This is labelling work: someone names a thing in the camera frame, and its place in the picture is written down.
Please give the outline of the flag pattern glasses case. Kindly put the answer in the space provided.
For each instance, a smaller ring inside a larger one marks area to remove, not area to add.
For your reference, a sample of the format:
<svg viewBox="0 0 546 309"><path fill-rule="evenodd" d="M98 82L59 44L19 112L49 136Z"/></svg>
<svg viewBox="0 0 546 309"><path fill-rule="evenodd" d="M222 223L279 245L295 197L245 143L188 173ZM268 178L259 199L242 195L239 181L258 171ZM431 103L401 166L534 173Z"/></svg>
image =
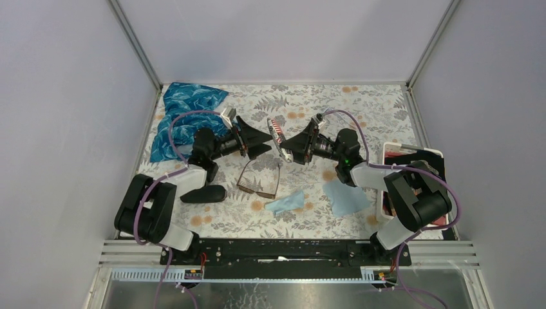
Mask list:
<svg viewBox="0 0 546 309"><path fill-rule="evenodd" d="M281 147L281 144L286 140L286 138L279 124L274 118L267 118L267 127L280 158L282 158L286 163L292 163L294 161L292 152Z"/></svg>

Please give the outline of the small light blue cloth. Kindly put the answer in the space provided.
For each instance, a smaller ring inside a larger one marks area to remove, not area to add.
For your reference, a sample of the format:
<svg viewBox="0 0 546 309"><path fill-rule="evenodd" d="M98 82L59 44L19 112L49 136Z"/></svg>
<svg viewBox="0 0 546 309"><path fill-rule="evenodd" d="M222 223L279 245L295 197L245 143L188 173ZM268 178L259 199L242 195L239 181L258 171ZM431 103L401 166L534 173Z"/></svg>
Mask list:
<svg viewBox="0 0 546 309"><path fill-rule="evenodd" d="M265 205L265 210L270 211L273 215L278 215L285 211L303 208L304 204L305 194L302 190L299 190L290 196L267 203Z"/></svg>

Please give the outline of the brown sunglasses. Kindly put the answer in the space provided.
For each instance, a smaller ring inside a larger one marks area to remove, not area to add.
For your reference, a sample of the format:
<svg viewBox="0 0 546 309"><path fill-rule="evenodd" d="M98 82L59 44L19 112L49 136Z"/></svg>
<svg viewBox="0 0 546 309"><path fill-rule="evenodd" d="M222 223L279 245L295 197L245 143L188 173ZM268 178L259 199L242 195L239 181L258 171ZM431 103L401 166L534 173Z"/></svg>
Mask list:
<svg viewBox="0 0 546 309"><path fill-rule="evenodd" d="M236 181L236 188L247 194L275 200L279 191L281 164L274 162L263 169L252 167L254 161L247 162Z"/></svg>

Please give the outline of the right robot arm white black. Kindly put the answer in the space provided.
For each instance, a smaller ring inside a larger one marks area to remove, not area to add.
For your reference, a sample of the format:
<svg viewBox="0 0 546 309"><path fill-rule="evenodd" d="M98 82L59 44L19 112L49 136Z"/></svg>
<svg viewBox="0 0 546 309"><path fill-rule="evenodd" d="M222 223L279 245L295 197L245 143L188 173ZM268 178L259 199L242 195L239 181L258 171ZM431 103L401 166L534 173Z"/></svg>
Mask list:
<svg viewBox="0 0 546 309"><path fill-rule="evenodd" d="M361 145L353 129L342 129L331 140L317 129L307 128L280 144L293 154L294 161L306 164L318 156L337 162L341 183L369 187L388 194L395 217L370 237L370 259L385 265L395 256L395 248L419 230L449 213L453 207L441 179L427 165L373 165L360 155Z"/></svg>

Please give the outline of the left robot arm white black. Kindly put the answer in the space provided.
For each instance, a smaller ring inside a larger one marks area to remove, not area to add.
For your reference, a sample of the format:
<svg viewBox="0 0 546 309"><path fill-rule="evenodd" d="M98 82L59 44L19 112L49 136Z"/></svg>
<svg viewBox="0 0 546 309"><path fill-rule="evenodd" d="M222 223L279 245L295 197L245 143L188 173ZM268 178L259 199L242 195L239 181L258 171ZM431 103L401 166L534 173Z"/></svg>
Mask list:
<svg viewBox="0 0 546 309"><path fill-rule="evenodd" d="M133 177L114 219L114 227L132 235L138 243L154 243L175 249L175 256L186 265L196 262L200 248L193 240L197 233L171 223L174 202L204 204L223 201L225 187L212 181L218 172L216 159L238 152L255 159L271 149L270 134L253 128L236 117L227 134L216 136L212 129L201 128L187 166L157 179L145 174Z"/></svg>

